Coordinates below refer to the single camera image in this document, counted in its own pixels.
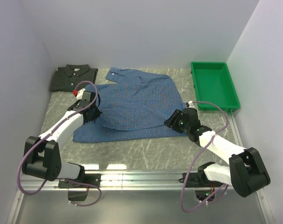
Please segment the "blue checked long sleeve shirt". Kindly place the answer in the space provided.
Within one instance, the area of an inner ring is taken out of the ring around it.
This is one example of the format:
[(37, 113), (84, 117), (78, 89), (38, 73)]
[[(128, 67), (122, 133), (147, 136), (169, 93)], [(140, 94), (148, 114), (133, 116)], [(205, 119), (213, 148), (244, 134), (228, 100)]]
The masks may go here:
[(180, 136), (164, 122), (173, 112), (185, 109), (174, 81), (164, 74), (112, 68), (111, 84), (87, 85), (98, 90), (101, 115), (74, 131), (77, 143), (99, 143)]

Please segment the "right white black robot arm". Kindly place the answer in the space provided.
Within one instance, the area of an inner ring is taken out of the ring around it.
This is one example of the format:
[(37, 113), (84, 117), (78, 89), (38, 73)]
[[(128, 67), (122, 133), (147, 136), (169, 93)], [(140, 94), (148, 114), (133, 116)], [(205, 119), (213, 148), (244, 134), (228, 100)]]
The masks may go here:
[(207, 162), (199, 166), (196, 173), (184, 173), (187, 187), (227, 184), (240, 196), (247, 197), (270, 184), (270, 176), (258, 150), (238, 146), (202, 125), (195, 108), (175, 110), (164, 124), (178, 133), (187, 134), (190, 141), (200, 147), (207, 147), (226, 162), (225, 166)]

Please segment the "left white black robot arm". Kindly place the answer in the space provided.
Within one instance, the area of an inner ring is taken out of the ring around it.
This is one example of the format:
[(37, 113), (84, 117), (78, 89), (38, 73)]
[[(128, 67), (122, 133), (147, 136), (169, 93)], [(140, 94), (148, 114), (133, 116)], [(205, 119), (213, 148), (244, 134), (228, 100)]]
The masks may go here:
[(26, 158), (22, 164), (22, 173), (46, 181), (69, 179), (74, 187), (82, 187), (86, 182), (83, 166), (62, 162), (60, 148), (76, 129), (101, 115), (98, 109), (100, 102), (100, 96), (95, 92), (78, 93), (77, 101), (54, 126), (38, 137), (28, 137), (25, 142)]

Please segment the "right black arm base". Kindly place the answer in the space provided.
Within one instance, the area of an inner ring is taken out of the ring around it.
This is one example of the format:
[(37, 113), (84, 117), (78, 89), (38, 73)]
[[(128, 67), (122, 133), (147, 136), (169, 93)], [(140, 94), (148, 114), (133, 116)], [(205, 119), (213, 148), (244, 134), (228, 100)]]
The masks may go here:
[(215, 192), (215, 187), (220, 187), (222, 183), (217, 181), (210, 181), (205, 176), (204, 169), (209, 165), (214, 165), (215, 162), (207, 162), (198, 167), (197, 172), (191, 172), (186, 182), (186, 188), (204, 188), (209, 187), (209, 190), (196, 190), (195, 196), (201, 202), (206, 199), (209, 195)]

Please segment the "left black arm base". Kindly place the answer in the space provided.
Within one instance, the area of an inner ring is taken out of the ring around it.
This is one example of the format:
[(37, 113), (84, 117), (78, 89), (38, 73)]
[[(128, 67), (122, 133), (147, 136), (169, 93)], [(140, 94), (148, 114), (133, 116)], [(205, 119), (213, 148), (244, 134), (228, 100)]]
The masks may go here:
[[(100, 189), (101, 174), (86, 174), (82, 180), (60, 179), (58, 189), (66, 189), (68, 191), (68, 201), (70, 204), (78, 207), (87, 207), (96, 204), (102, 197)], [(99, 196), (94, 202), (82, 204), (88, 197), (91, 190), (97, 190)]]

